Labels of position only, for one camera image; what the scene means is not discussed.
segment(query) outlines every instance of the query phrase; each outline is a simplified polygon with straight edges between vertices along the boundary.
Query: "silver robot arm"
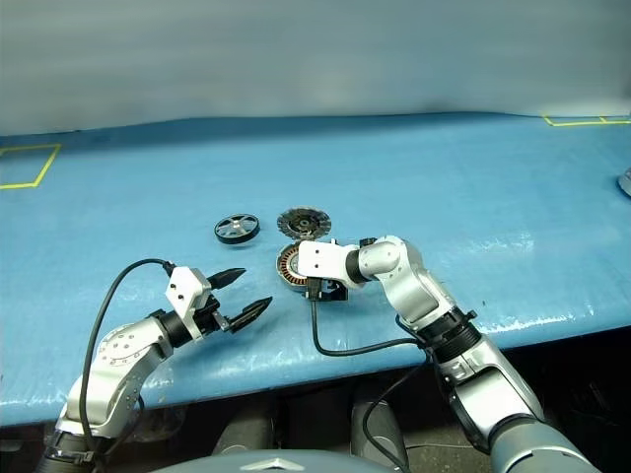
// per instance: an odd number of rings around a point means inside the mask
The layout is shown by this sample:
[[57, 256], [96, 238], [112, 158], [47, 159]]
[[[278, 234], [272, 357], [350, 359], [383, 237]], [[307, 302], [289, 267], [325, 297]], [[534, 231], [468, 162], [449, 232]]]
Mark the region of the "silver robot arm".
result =
[[349, 289], [373, 280], [382, 283], [401, 322], [436, 364], [467, 438], [490, 452], [496, 473], [597, 471], [545, 424], [541, 405], [524, 379], [471, 323], [475, 313], [457, 307], [407, 241], [384, 236], [361, 247], [303, 241], [298, 272]]
[[175, 267], [166, 291], [174, 310], [157, 310], [138, 322], [115, 328], [99, 345], [86, 396], [86, 417], [96, 451], [88, 448], [84, 438], [80, 377], [70, 389], [37, 472], [92, 471], [125, 430], [145, 379], [174, 348], [191, 340], [198, 342], [216, 330], [236, 332], [263, 313], [272, 298], [248, 305], [232, 319], [219, 312], [211, 290], [227, 286], [244, 271], [231, 269], [206, 279], [197, 269]]

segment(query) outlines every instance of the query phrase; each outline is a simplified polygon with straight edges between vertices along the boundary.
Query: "brake disc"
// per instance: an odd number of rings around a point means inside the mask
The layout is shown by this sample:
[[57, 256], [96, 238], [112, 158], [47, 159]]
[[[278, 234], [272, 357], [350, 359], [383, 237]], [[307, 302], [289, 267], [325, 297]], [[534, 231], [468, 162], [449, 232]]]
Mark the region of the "brake disc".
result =
[[331, 220], [324, 212], [312, 207], [289, 209], [278, 217], [278, 229], [296, 240], [324, 237], [331, 230]]

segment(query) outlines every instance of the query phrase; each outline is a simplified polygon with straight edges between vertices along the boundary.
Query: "gray wall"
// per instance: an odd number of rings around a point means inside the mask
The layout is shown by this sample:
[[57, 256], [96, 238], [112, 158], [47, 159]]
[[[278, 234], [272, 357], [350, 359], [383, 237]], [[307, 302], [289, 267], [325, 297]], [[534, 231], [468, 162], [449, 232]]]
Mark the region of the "gray wall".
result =
[[0, 135], [209, 115], [631, 110], [631, 0], [0, 3]]

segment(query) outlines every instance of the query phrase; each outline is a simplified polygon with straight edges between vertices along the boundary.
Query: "gear disc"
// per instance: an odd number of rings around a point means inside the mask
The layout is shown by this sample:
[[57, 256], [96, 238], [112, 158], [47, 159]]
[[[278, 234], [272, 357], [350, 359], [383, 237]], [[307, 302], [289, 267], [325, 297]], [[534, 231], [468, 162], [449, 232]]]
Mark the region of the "gear disc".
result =
[[324, 212], [312, 207], [289, 209], [278, 217], [278, 229], [291, 239], [317, 239], [331, 230], [331, 220]]
[[298, 245], [299, 243], [292, 243], [281, 250], [276, 258], [276, 271], [292, 290], [303, 291], [307, 278], [298, 274]]

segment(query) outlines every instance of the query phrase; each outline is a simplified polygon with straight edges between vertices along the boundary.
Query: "yellow tape line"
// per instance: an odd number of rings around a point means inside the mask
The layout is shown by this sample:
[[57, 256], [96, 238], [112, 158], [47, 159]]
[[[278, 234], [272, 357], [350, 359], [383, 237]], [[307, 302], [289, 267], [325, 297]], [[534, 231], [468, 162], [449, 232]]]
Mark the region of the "yellow tape line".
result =
[[545, 122], [550, 126], [587, 126], [587, 125], [628, 125], [631, 124], [631, 120], [608, 120], [603, 116], [598, 117], [598, 121], [566, 121], [566, 122], [554, 122], [547, 115], [541, 116]]
[[31, 187], [38, 187], [39, 183], [43, 179], [43, 177], [48, 172], [50, 165], [55, 161], [55, 158], [59, 154], [59, 150], [61, 150], [60, 144], [51, 144], [51, 145], [33, 145], [33, 146], [13, 146], [8, 148], [0, 148], [0, 156], [7, 151], [30, 151], [30, 150], [42, 150], [45, 148], [52, 148], [52, 153], [44, 163], [43, 167], [39, 171], [39, 174], [35, 178], [33, 182], [16, 182], [12, 184], [0, 184], [0, 190], [9, 190], [9, 189], [26, 189]]

